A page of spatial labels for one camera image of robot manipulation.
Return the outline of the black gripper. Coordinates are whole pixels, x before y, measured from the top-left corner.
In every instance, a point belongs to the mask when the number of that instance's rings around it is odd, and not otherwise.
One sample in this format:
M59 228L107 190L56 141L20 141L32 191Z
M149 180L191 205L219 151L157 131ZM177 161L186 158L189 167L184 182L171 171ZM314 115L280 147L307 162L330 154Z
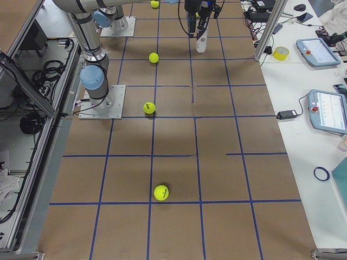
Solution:
M187 12L187 25L188 25L188 36L194 37L196 31L196 13L197 18L199 18L197 33L204 34L208 28L209 15L199 13L201 9L201 0L185 0L184 8Z

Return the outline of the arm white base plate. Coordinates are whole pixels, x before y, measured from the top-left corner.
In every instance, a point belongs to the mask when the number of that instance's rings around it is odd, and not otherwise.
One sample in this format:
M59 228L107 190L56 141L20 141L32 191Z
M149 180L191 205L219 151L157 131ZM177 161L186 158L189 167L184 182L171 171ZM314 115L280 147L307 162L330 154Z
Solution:
M80 120L120 120L123 115L125 93L126 86L124 84L109 85L109 92L105 100L96 106L98 102L90 99L89 94L85 91L83 98L88 99L88 101L82 103L82 112L79 112L78 118Z
M102 28L101 37L103 38L120 38L133 37L136 24L134 16L124 16L116 19L108 28Z

